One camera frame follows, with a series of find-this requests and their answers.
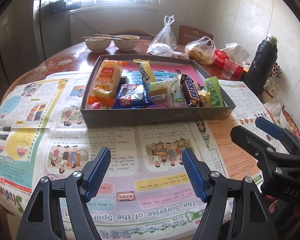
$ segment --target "black water bottle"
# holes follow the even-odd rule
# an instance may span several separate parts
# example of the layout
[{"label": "black water bottle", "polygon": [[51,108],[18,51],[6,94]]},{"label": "black water bottle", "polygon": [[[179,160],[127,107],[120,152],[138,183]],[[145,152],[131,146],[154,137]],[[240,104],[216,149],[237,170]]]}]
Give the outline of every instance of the black water bottle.
[{"label": "black water bottle", "polygon": [[277,61],[278,49],[277,38],[269,35],[263,40],[257,49],[244,83],[258,96],[266,83],[274,63]]}]

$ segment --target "oreo package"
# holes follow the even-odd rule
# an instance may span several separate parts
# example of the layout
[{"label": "oreo package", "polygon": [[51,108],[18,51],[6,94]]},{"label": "oreo package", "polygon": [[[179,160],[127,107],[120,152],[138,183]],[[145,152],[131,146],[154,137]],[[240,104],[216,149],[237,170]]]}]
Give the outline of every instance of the oreo package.
[{"label": "oreo package", "polygon": [[152,105],[143,84],[123,84],[112,109],[145,108]]}]

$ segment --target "snickers bar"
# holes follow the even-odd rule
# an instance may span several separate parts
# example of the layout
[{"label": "snickers bar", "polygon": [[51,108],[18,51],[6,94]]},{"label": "snickers bar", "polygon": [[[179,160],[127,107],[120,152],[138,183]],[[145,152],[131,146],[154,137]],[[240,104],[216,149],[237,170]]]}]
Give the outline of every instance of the snickers bar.
[{"label": "snickers bar", "polygon": [[186,104],[189,107],[202,106],[202,101],[194,87],[192,79],[188,75],[182,75],[180,80]]}]

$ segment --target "blue gripper pad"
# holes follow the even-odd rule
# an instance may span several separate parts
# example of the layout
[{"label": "blue gripper pad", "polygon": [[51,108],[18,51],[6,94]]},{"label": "blue gripper pad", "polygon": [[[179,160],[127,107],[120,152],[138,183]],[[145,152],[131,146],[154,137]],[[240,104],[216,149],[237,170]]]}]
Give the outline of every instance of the blue gripper pad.
[{"label": "blue gripper pad", "polygon": [[256,127],[263,130],[277,140],[282,140],[284,137],[284,131],[280,127],[276,126],[263,117],[256,118],[255,124]]},{"label": "blue gripper pad", "polygon": [[195,192],[195,195],[205,202],[207,200],[207,193],[205,192],[205,181],[201,176],[197,165],[194,163],[193,157],[194,153],[190,149],[184,149],[182,151],[182,162],[190,179],[192,188]]},{"label": "blue gripper pad", "polygon": [[111,151],[107,147],[102,147],[83,176],[83,180],[86,182],[86,192],[84,197],[87,203],[97,195],[110,162]]}]

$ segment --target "bottle cap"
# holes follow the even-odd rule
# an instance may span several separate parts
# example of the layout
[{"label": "bottle cap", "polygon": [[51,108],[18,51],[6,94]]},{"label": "bottle cap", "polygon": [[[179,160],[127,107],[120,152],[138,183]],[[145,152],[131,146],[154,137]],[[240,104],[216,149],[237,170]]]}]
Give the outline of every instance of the bottle cap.
[{"label": "bottle cap", "polygon": [[277,38],[275,36],[273,36],[273,35],[268,34],[266,40],[269,41],[269,42],[271,42],[274,45],[278,44]]}]

